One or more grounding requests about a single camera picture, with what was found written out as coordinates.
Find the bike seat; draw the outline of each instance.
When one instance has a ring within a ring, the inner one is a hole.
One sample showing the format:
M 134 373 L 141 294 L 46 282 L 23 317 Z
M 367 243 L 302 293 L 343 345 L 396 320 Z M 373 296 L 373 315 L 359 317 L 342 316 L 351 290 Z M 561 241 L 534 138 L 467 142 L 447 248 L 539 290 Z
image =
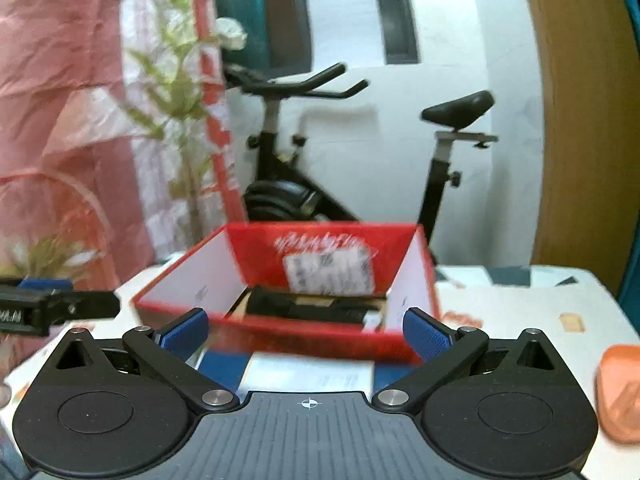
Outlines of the bike seat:
M 476 122 L 494 103 L 491 92 L 482 90 L 455 101 L 425 108 L 422 111 L 422 120 L 461 130 Z

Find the exercise bike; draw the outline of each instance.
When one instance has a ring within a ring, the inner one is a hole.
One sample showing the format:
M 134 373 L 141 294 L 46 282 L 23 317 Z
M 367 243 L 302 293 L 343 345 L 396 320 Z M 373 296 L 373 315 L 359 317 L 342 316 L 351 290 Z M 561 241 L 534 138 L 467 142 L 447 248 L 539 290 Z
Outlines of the exercise bike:
M 279 153 L 276 148 L 281 101 L 292 97 L 344 100 L 369 86 L 368 81 L 361 80 L 343 92 L 317 90 L 346 70 L 344 63 L 338 63 L 302 82 L 278 83 L 265 80 L 258 73 L 238 65 L 225 66 L 225 76 L 230 86 L 237 86 L 244 94 L 264 99 L 262 131 L 257 136 L 249 136 L 246 142 L 248 149 L 258 150 L 255 181 L 244 193 L 250 221 L 359 220 L 346 206 L 298 169 L 300 153 L 307 140 L 305 136 L 292 136 L 294 151 L 290 156 Z M 447 182 L 459 187 L 462 181 L 459 171 L 449 173 L 453 143 L 456 140 L 474 142 L 476 148 L 485 149 L 489 143 L 498 141 L 494 135 L 460 131 L 487 113 L 493 105 L 491 92 L 484 90 L 422 111 L 422 120 L 452 128 L 435 133 L 436 149 L 418 216 L 418 223 L 422 225 L 427 240 L 433 234 Z

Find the label on box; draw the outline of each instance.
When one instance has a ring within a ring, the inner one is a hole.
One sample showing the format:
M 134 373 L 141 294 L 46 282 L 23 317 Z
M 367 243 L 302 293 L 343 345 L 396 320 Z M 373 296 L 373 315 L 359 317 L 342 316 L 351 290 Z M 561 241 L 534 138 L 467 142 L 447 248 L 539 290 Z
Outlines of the label on box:
M 293 253 L 283 258 L 289 288 L 297 294 L 368 296 L 375 283 L 365 246 L 322 253 Z

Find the white wall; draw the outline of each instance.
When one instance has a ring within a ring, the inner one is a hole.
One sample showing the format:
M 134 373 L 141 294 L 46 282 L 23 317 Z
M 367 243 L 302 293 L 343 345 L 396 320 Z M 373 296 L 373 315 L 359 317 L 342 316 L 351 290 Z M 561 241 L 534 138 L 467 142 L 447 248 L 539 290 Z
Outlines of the white wall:
M 491 83 L 489 80 L 482 38 L 486 23 L 478 16 L 476 0 L 412 3 L 422 60 L 419 65 L 350 70 L 328 88 L 343 89 L 361 78 L 369 79 L 370 87 L 356 97 L 344 102 L 292 99 L 282 107 L 283 149 L 288 148 L 291 134 L 307 135 L 302 168 L 367 221 L 417 219 L 436 130 L 436 126 L 419 119 L 420 111 L 499 82 L 496 78 Z M 494 61 L 500 63 L 498 56 Z M 244 141 L 247 135 L 260 131 L 262 105 L 260 99 L 241 96 L 237 91 L 229 91 L 227 98 L 236 144 L 236 172 L 245 187 L 252 181 L 255 155 L 247 152 Z M 496 110 L 505 106 L 498 95 Z M 492 126 L 494 115 L 491 112 L 481 118 L 473 129 L 489 131 L 493 127 L 499 134 L 508 132 L 511 127 L 503 122 Z M 463 183 L 459 189 L 446 190 L 431 243 L 441 263 L 487 263 L 488 254 L 494 256 L 493 248 L 488 251 L 487 235 L 501 248 L 498 252 L 504 251 L 502 248 L 510 250 L 508 237 L 501 237 L 499 229 L 493 229 L 510 212 L 500 203 L 502 188 L 513 195 L 511 180 L 492 177 L 496 153 L 494 148 L 476 150 L 470 144 L 455 147 L 452 170 L 463 172 Z M 502 172 L 511 171 L 503 166 Z M 496 215 L 492 208 L 506 211 Z
M 500 135 L 485 225 L 486 262 L 528 264 L 542 193 L 542 80 L 527 0 L 476 0 L 489 84 L 492 129 Z

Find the seat post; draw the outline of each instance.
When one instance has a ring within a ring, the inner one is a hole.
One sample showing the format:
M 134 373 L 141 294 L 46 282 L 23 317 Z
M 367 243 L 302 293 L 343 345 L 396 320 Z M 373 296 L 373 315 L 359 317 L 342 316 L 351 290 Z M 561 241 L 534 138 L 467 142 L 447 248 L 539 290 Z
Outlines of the seat post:
M 280 101 L 277 98 L 264 99 L 264 123 L 258 138 L 258 160 L 255 167 L 256 180 L 269 180 L 272 178 L 273 159 L 277 156 Z
M 431 243 L 431 236 L 433 235 L 440 205 L 442 204 L 444 189 L 450 180 L 449 168 L 451 165 L 453 143 L 456 140 L 465 140 L 475 142 L 476 145 L 485 145 L 489 142 L 498 141 L 498 137 L 494 135 L 460 132 L 458 130 L 439 130 L 435 133 L 435 137 L 436 149 L 431 159 L 427 186 L 424 189 L 422 207 L 420 208 L 420 215 L 418 216 L 418 224 L 422 225 L 424 235 L 429 243 Z

